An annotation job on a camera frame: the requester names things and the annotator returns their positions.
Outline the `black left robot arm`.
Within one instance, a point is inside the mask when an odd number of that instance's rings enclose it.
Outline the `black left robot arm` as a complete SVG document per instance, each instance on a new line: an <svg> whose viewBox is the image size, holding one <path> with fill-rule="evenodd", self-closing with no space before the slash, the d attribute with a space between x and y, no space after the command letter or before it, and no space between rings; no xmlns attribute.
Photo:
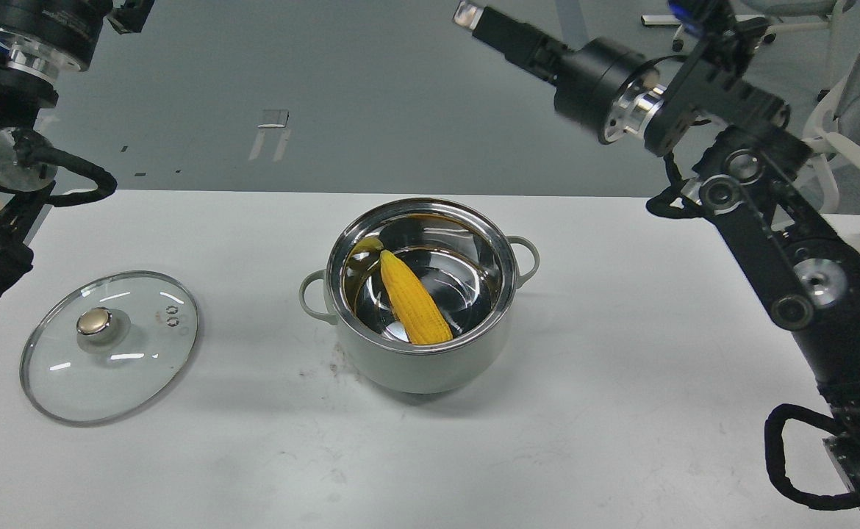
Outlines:
<svg viewBox="0 0 860 529"><path fill-rule="evenodd" d="M100 165L54 147L35 129L58 101L63 71L86 71L105 24L139 33L151 1L0 1L0 297L32 268L26 236L43 208L104 200L117 189Z"/></svg>

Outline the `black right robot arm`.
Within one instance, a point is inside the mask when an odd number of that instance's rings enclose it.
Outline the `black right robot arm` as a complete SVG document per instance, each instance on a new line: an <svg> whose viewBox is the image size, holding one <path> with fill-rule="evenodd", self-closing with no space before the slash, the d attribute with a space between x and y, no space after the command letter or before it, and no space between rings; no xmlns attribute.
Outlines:
<svg viewBox="0 0 860 529"><path fill-rule="evenodd" d="M703 218L773 324L792 332L830 416L776 406L764 424L770 482L813 510L860 509L860 253L797 190L811 148L786 130L789 107L745 81L768 24L727 1L671 1L698 40L659 84L656 60L599 37L575 50L491 6L453 20L505 60L554 86L559 115L604 145L626 134L666 164L653 215Z"/></svg>

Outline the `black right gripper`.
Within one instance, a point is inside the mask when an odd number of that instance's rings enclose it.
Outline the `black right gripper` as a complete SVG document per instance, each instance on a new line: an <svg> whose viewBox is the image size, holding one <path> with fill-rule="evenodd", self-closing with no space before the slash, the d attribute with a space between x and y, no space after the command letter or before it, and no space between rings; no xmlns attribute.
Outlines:
<svg viewBox="0 0 860 529"><path fill-rule="evenodd" d="M656 60L610 39L572 50L541 29L494 7L460 1L453 22L504 59L555 87L559 116L608 145L642 138L663 105L665 84Z"/></svg>

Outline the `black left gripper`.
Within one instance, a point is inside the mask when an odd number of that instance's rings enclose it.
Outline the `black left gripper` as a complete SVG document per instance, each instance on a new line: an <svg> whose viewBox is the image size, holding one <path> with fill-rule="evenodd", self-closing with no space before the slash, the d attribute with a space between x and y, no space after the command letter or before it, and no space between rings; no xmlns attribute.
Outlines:
<svg viewBox="0 0 860 529"><path fill-rule="evenodd" d="M139 34L154 0L124 1L0 1L0 32L30 37L90 67L104 18L121 35Z"/></svg>

